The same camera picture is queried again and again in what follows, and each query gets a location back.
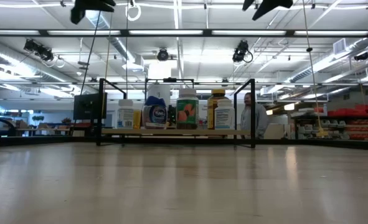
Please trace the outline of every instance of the man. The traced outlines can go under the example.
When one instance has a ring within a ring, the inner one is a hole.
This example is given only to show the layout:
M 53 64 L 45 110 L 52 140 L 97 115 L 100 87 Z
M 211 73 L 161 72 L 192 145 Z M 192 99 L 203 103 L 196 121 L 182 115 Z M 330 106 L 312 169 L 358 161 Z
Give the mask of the man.
M 268 116 L 267 111 L 265 110 L 264 106 L 255 103 L 256 107 L 256 138 L 257 139 L 264 139 L 264 133 L 268 127 Z M 252 98 L 250 93 L 246 93 L 245 95 L 245 109 L 242 112 L 240 117 L 240 127 L 242 130 L 249 130 L 251 127 L 251 109 L 250 106 L 252 105 Z

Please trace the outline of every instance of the bottle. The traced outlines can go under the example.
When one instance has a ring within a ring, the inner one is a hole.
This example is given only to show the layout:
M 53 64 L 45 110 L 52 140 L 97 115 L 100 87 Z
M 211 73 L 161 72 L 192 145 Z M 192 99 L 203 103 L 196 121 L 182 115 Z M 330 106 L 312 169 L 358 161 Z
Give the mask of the bottle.
M 142 122 L 146 129 L 166 128 L 167 109 L 162 98 L 148 97 L 142 111 Z
M 134 110 L 133 113 L 133 128 L 141 129 L 141 110 Z
M 177 129 L 197 129 L 199 124 L 199 99 L 196 90 L 185 88 L 179 90 L 176 110 Z
M 119 100 L 117 110 L 117 128 L 133 128 L 133 101 Z
M 231 100 L 219 100 L 217 105 L 214 110 L 214 128 L 235 129 L 235 109 L 232 107 Z
M 225 90 L 212 90 L 211 94 L 211 97 L 207 99 L 207 129 L 214 129 L 214 110 L 217 107 L 217 101 L 228 99 L 225 97 Z

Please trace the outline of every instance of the white bottle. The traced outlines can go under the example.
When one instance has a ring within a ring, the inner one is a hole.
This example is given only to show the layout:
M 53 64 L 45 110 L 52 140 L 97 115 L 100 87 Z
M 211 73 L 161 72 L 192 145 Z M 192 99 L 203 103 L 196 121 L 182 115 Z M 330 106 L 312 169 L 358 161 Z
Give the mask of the white bottle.
M 117 110 L 117 128 L 133 128 L 133 101 L 119 100 L 119 109 Z
M 215 129 L 235 129 L 235 109 L 232 107 L 231 100 L 217 101 L 214 117 Z

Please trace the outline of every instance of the computer monitor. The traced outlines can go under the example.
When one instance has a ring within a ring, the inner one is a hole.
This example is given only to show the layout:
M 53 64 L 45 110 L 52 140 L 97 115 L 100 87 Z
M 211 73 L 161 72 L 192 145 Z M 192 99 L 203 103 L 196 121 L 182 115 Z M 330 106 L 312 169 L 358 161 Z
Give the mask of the computer monitor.
M 103 114 L 102 118 L 106 118 L 106 100 L 107 93 L 103 97 Z M 74 96 L 73 119 L 98 119 L 102 102 L 99 100 L 99 94 L 87 94 Z

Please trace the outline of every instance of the white bottle cap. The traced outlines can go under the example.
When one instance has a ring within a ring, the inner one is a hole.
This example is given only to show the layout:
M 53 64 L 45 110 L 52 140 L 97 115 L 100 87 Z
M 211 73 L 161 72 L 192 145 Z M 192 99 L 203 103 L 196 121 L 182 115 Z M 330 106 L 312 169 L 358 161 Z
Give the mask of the white bottle cap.
M 119 106 L 133 106 L 133 100 L 119 100 Z
M 192 88 L 180 89 L 179 96 L 196 96 L 196 90 Z
M 231 100 L 230 99 L 221 99 L 217 100 L 217 106 L 231 106 Z

